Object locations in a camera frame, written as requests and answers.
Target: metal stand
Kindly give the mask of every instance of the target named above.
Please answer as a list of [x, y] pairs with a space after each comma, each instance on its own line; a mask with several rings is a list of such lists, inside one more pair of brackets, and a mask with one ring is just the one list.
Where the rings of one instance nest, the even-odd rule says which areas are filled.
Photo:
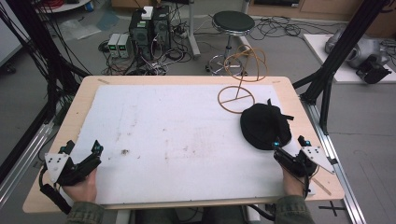
[[297, 89], [311, 82], [306, 92], [301, 95], [301, 100], [310, 105], [314, 105], [319, 95], [323, 92], [319, 125], [325, 134], [328, 134], [327, 118], [329, 114], [332, 79], [335, 72], [364, 35], [364, 32], [374, 21], [386, 2], [387, 0], [365, 0], [319, 70], [293, 83], [294, 89]]
[[[241, 12], [243, 12], [245, 14], [248, 14], [248, 5], [249, 5], [249, 3], [250, 3], [250, 0], [244, 0], [243, 1]], [[235, 40], [238, 41], [238, 46], [246, 46], [245, 48], [243, 48], [243, 50], [252, 49], [252, 47], [248, 43], [247, 38], [244, 35], [236, 36]]]
[[207, 72], [210, 72], [212, 76], [228, 76], [230, 75], [227, 70], [226, 66], [228, 68], [228, 71], [233, 75], [233, 76], [238, 76], [242, 72], [242, 63], [239, 61], [239, 59], [235, 58], [231, 62], [227, 62], [225, 64], [225, 60], [230, 56], [230, 50], [231, 50], [231, 36], [228, 36], [228, 42], [227, 46], [225, 47], [224, 54], [216, 55], [213, 57], [208, 63], [207, 66], [205, 67]]
[[201, 57], [201, 52], [198, 48], [197, 41], [194, 36], [194, 0], [190, 0], [189, 2], [189, 17], [190, 17], [190, 28], [189, 28], [189, 41], [191, 45], [192, 55], [194, 59]]

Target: stool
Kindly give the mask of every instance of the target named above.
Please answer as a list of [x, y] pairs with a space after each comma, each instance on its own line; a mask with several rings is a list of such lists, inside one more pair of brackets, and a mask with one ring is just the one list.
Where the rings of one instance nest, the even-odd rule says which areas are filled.
[[207, 64], [206, 71], [212, 75], [228, 75], [224, 66], [229, 66], [229, 71], [233, 75], [240, 75], [242, 72], [242, 63], [235, 59], [236, 64], [224, 64], [224, 61], [230, 56], [231, 36], [248, 35], [253, 29], [255, 23], [249, 15], [239, 11], [221, 11], [213, 16], [213, 27], [219, 32], [228, 35], [228, 43], [225, 47], [224, 54], [216, 55]]

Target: wire bundle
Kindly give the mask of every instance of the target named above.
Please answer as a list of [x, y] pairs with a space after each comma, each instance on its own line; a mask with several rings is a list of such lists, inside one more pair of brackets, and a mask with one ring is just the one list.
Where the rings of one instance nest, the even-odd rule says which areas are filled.
[[176, 9], [169, 12], [171, 21], [177, 21], [177, 24], [171, 25], [170, 29], [170, 37], [176, 44], [176, 48], [164, 50], [161, 44], [164, 40], [158, 40], [158, 35], [156, 35], [148, 46], [151, 54], [150, 58], [143, 55], [142, 49], [133, 41], [135, 46], [132, 60], [117, 59], [111, 58], [111, 55], [108, 54], [108, 49], [106, 49], [108, 40], [105, 40], [98, 47], [98, 50], [102, 51], [106, 58], [106, 68], [102, 71], [102, 74], [107, 76], [164, 76], [169, 71], [170, 64], [190, 61], [189, 49], [183, 43], [184, 39], [187, 38], [183, 34], [187, 33], [188, 26], [186, 22], [181, 21], [179, 13], [181, 7], [176, 4]]
[[[287, 17], [271, 17], [271, 18], [260, 18], [259, 23], [255, 26], [255, 29], [250, 33], [250, 37], [254, 40], [263, 40], [265, 37], [281, 37], [281, 36], [293, 36], [300, 37], [302, 31], [308, 34], [332, 34], [331, 31], [323, 29], [322, 27], [332, 27], [332, 26], [345, 26], [344, 23], [335, 23], [329, 25], [316, 24], [313, 22], [306, 21], [292, 21]], [[317, 30], [315, 33], [309, 32], [306, 27], [311, 27]], [[258, 30], [262, 36], [253, 35], [253, 33]]]
[[[226, 70], [226, 72], [232, 76], [235, 77], [235, 75], [233, 75], [230, 71], [230, 66], [228, 64], [233, 64], [233, 62], [239, 58], [242, 57], [246, 57], [246, 61], [245, 64], [242, 65], [242, 76], [238, 79], [240, 79], [241, 81], [246, 81], [246, 82], [255, 82], [255, 81], [260, 81], [263, 78], [265, 78], [265, 75], [268, 75], [268, 66], [266, 63], [266, 57], [265, 57], [265, 53], [262, 49], [253, 49], [248, 45], [242, 45], [239, 46], [238, 49], [236, 50], [235, 54], [230, 55], [228, 58], [226, 58], [224, 60], [224, 69]], [[246, 69], [248, 68], [248, 61], [250, 59], [250, 57], [252, 57], [254, 59], [254, 63], [256, 64], [256, 71], [257, 71], [257, 75], [255, 76], [255, 78], [253, 79], [244, 79], [244, 76], [246, 74]], [[262, 64], [264, 66], [264, 74], [261, 73], [260, 71], [260, 64]]]
[[[51, 12], [51, 8], [45, 8], [45, 4], [46, 3], [44, 2], [37, 3], [35, 5], [35, 10], [39, 13]], [[21, 22], [24, 21], [23, 24], [26, 24], [28, 21], [32, 21], [29, 23], [29, 27], [24, 27], [26, 33], [33, 34], [34, 36], [37, 33], [40, 33], [40, 36], [42, 36], [42, 38], [35, 38], [34, 41], [30, 40], [30, 37], [27, 36], [25, 32], [23, 32], [21, 28], [18, 27], [15, 22], [8, 16], [4, 6], [1, 3], [0, 18], [10, 29], [10, 31], [19, 39], [23, 47], [27, 50], [27, 52], [33, 59], [35, 66], [39, 70], [40, 74], [47, 80], [50, 111], [54, 113], [57, 101], [60, 100], [62, 106], [69, 105], [70, 102], [73, 100], [73, 95], [76, 94], [79, 86], [79, 84], [77, 83], [77, 79], [80, 78], [80, 76], [77, 76], [77, 74], [73, 71], [77, 71], [78, 74], [81, 74], [81, 72], [83, 71], [73, 65], [71, 54], [77, 59], [81, 66], [87, 70], [89, 74], [90, 72], [64, 42], [56, 18], [53, 17], [52, 21], [46, 21], [46, 25], [42, 24], [42, 21], [36, 15], [36, 11], [33, 9], [33, 5], [30, 5], [29, 7], [31, 9], [28, 7], [25, 7], [23, 9], [23, 13], [19, 15], [19, 20]], [[55, 36], [59, 37], [69, 59], [69, 62], [64, 60], [62, 55], [60, 56], [57, 54], [59, 51], [56, 49], [56, 47], [54, 47], [55, 45], [53, 42], [49, 43], [49, 41], [51, 41], [51, 35], [49, 30], [50, 28], [55, 33]], [[54, 60], [49, 56], [53, 54], [56, 54], [58, 58], [60, 58], [60, 60]]]

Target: concrete floor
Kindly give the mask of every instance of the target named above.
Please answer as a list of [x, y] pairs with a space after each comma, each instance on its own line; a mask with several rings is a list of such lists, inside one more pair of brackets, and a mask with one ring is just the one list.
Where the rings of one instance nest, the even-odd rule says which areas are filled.
[[[79, 57], [81, 62], [95, 75], [100, 75], [106, 68], [106, 60], [98, 51], [98, 45], [113, 33], [128, 31], [129, 12], [123, 12], [117, 20], [106, 5], [88, 13], [82, 8], [60, 13], [59, 22], [71, 19], [84, 19], [82, 25], [99, 24], [107, 21], [106, 30], [81, 40], [69, 40], [67, 45]], [[198, 27], [208, 17], [196, 18]], [[335, 32], [340, 25], [326, 27]], [[202, 29], [199, 32], [214, 32]], [[260, 36], [258, 30], [253, 36]], [[197, 35], [198, 46], [202, 56], [187, 63], [169, 66], [168, 76], [210, 76], [205, 71], [206, 62], [222, 52], [226, 45], [225, 35]], [[267, 57], [270, 76], [288, 77], [291, 82], [300, 80], [319, 69], [320, 63], [305, 42], [297, 37], [266, 37], [249, 43], [263, 49]], [[16, 74], [0, 74], [0, 162], [21, 138], [39, 110], [46, 103], [46, 81], [40, 76], [27, 53], [21, 50], [10, 60], [17, 68]], [[328, 131], [336, 148], [340, 162], [367, 223], [388, 224], [396, 222], [396, 95], [395, 84], [339, 84], [332, 85], [332, 99], [329, 111]], [[304, 92], [306, 87], [297, 90]], [[17, 185], [6, 204], [0, 210], [0, 218], [6, 223], [59, 223], [63, 214], [25, 214], [21, 207], [30, 187], [34, 184], [38, 169], [30, 166], [21, 182]], [[344, 207], [341, 202], [333, 202], [336, 207]], [[317, 223], [349, 223], [347, 214], [337, 210], [319, 209], [330, 206], [330, 202], [308, 204]], [[104, 223], [114, 223], [116, 213], [107, 211]]]

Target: cable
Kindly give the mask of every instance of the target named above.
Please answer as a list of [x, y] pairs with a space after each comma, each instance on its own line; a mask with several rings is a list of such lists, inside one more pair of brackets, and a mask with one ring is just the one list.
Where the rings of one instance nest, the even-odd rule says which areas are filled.
[[309, 190], [309, 175], [308, 175], [308, 172], [306, 171], [305, 164], [303, 162], [301, 162], [301, 165], [304, 167], [304, 172], [305, 172], [305, 175], [304, 175], [304, 192], [303, 192], [303, 194], [304, 194], [304, 197], [306, 198], [308, 196], [309, 191], [310, 191]]
[[158, 34], [156, 34], [155, 35], [155, 37], [152, 39], [152, 41], [151, 41], [151, 46], [150, 46], [150, 54], [151, 54], [151, 56], [152, 56], [152, 58], [154, 59], [154, 60], [158, 60], [158, 59], [160, 59], [162, 56], [163, 56], [163, 45], [162, 44], [159, 44], [159, 46], [160, 46], [160, 56], [159, 57], [155, 57], [155, 55], [154, 55], [154, 48], [153, 48], [153, 46], [154, 46], [154, 42], [156, 42], [156, 43], [158, 43], [158, 40], [157, 40], [157, 38], [158, 38], [158, 35], [159, 35], [160, 33], [158, 33]]
[[136, 4], [140, 7], [140, 8], [142, 8], [141, 6], [140, 6], [140, 4], [136, 1], [136, 0], [134, 0], [135, 2], [136, 2]]
[[73, 50], [71, 50], [69, 48], [69, 46], [66, 44], [66, 42], [64, 41], [64, 36], [62, 35], [61, 29], [59, 28], [58, 25], [58, 21], [56, 20], [56, 17], [53, 17], [55, 24], [53, 24], [52, 22], [49, 21], [49, 25], [52, 27], [52, 29], [54, 30], [55, 34], [59, 37], [59, 39], [61, 40], [62, 45], [64, 46], [64, 50], [69, 58], [69, 61], [71, 64], [73, 64], [73, 61], [69, 55], [69, 52], [71, 54], [73, 54], [73, 56], [75, 57], [75, 59], [78, 61], [78, 63], [88, 72], [88, 74], [92, 75], [92, 73], [88, 70], [87, 67], [85, 67], [85, 65], [80, 61], [80, 59], [76, 56], [76, 54], [73, 52]]
[[38, 150], [38, 152], [37, 152], [37, 158], [38, 158], [41, 162], [45, 162], [45, 160], [41, 159], [41, 157], [40, 157], [41, 150], [44, 148], [44, 146], [45, 146], [46, 144], [48, 144], [48, 143], [56, 136], [56, 134], [58, 134], [58, 132], [59, 132], [59, 130], [58, 130], [51, 138], [49, 138], [49, 139], [43, 144], [43, 146], [41, 146], [41, 148]]
[[[207, 23], [208, 21], [212, 21], [212, 20], [207, 20], [207, 21], [202, 22], [202, 24], [199, 25], [198, 28], [196, 28], [196, 29], [194, 30], [194, 33], [197, 32], [199, 29], [201, 29], [202, 26], [203, 26], [205, 23]], [[210, 27], [207, 27], [207, 28], [202, 28], [202, 29], [212, 29], [212, 28], [213, 28], [213, 26], [210, 26]]]
[[[281, 37], [281, 36], [293, 36], [300, 37], [302, 31], [308, 34], [332, 34], [331, 31], [323, 29], [321, 27], [333, 27], [333, 26], [345, 26], [344, 23], [334, 23], [334, 24], [316, 24], [313, 22], [306, 22], [306, 21], [292, 21], [290, 18], [287, 17], [271, 17], [271, 18], [261, 18], [255, 21], [259, 21], [259, 23], [255, 26], [255, 30], [258, 30], [261, 37], [257, 35], [253, 35], [252, 32], [249, 36], [255, 40], [263, 40], [265, 37]], [[305, 27], [314, 28], [318, 30], [318, 32], [312, 33], [305, 29]]]
[[258, 206], [254, 205], [254, 204], [250, 204], [248, 206], [253, 208], [254, 210], [256, 210], [262, 217], [265, 217], [266, 219], [268, 219], [270, 221], [275, 221], [275, 219], [276, 219], [275, 216], [271, 216], [271, 215], [267, 214], [266, 212], [262, 211]]
[[[236, 60], [239, 60], [239, 58], [242, 58], [243, 56], [247, 56], [246, 58], [246, 62], [245, 64], [241, 64], [242, 66], [242, 72], [239, 74], [232, 74], [232, 72], [230, 71], [230, 67], [229, 64], [233, 64], [233, 62], [235, 62]], [[245, 74], [246, 73], [246, 69], [248, 67], [248, 60], [250, 58], [250, 56], [253, 56], [253, 59], [255, 60], [254, 62], [256, 63], [256, 68], [257, 68], [257, 76], [256, 79], [243, 79], [244, 76], [241, 76], [240, 80], [242, 81], [246, 81], [246, 82], [255, 82], [255, 81], [259, 81], [263, 78], [265, 78], [265, 76], [268, 76], [268, 66], [266, 63], [266, 56], [265, 53], [262, 49], [253, 49], [251, 46], [249, 45], [241, 45], [238, 47], [238, 49], [236, 50], [235, 54], [230, 55], [229, 57], [227, 57], [224, 60], [224, 70], [232, 77], [241, 75], [241, 74]], [[260, 63], [262, 63], [264, 65], [265, 68], [265, 75], [260, 71]]]
[[194, 211], [194, 214], [192, 214], [191, 217], [187, 218], [187, 219], [183, 219], [183, 220], [179, 220], [180, 223], [187, 223], [189, 221], [191, 221], [193, 218], [195, 218], [198, 214], [198, 207], [196, 207], [195, 209], [191, 209]]

